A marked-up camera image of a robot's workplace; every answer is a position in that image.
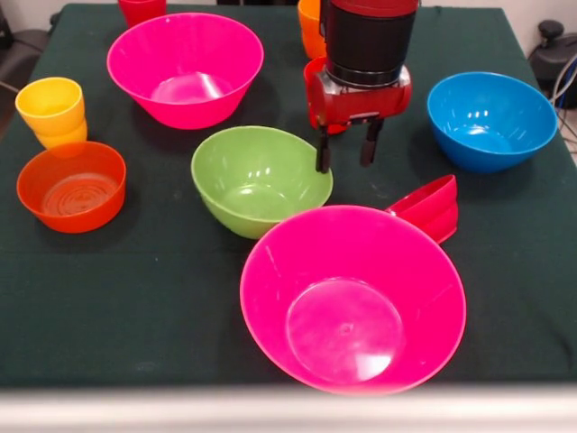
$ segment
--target black cylinder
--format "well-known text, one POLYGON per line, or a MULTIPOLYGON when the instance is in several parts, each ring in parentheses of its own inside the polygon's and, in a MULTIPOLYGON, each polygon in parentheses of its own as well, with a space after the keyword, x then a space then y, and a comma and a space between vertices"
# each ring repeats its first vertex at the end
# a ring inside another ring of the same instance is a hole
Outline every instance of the black cylinder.
POLYGON ((416 13, 376 18, 326 8, 327 72, 350 87, 384 87, 397 81, 407 57, 416 13))

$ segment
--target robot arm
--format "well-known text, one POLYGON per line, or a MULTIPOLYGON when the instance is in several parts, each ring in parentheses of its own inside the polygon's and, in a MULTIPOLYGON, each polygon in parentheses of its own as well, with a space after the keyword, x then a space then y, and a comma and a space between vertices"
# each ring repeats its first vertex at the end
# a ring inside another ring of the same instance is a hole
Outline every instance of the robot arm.
POLYGON ((361 164, 374 160, 384 119, 405 111, 412 93, 405 68, 418 0, 321 0, 326 66, 309 83, 321 131, 316 169, 330 167, 330 124, 369 124, 361 164))

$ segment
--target table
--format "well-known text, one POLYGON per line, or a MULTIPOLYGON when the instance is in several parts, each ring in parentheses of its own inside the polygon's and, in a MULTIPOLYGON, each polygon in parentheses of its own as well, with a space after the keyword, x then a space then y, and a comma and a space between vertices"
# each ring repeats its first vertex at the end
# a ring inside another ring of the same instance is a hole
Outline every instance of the table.
MULTIPOLYGON (((41 150, 16 117, 0 158, 0 386, 84 387, 294 383, 243 323, 238 282, 253 241, 205 210, 189 171, 196 146, 238 124, 276 126, 314 143, 294 7, 170 6, 233 17, 261 37, 266 60, 238 111, 205 131, 152 120, 108 77, 125 29, 115 5, 68 5, 32 79, 83 87, 90 138, 124 156, 124 209, 84 235, 52 232, 18 202, 22 166, 41 150)), ((363 128, 333 141, 329 203, 386 207, 454 172, 461 219, 444 244, 463 278, 461 347, 432 382, 572 381, 577 377, 577 172, 557 136, 533 160, 489 176, 457 170, 427 125, 426 95, 466 70, 532 76, 499 9, 422 8, 408 55, 414 96, 386 122, 374 165, 358 163, 363 128)))

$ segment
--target pink bowl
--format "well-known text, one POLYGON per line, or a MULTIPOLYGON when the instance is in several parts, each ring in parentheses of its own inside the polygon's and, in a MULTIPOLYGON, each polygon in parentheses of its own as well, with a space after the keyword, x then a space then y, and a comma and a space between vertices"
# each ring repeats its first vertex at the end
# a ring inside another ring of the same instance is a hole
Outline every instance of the pink bowl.
POLYGON ((244 320, 279 368, 319 390, 392 393, 439 372, 465 327, 444 251, 378 209, 330 206, 280 223, 243 269, 244 320))
POLYGON ((169 14, 130 28, 110 47, 112 80, 159 122, 202 129, 238 107, 264 50, 245 25, 215 14, 169 14))

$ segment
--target blue bowl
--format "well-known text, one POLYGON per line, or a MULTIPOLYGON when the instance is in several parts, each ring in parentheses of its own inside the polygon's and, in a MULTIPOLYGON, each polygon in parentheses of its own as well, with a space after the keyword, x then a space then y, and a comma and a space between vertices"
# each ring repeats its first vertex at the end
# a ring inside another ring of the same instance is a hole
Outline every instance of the blue bowl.
POLYGON ((433 133, 464 170, 511 168, 545 147, 557 132, 551 103, 523 81, 489 72, 446 78, 427 100, 433 133))

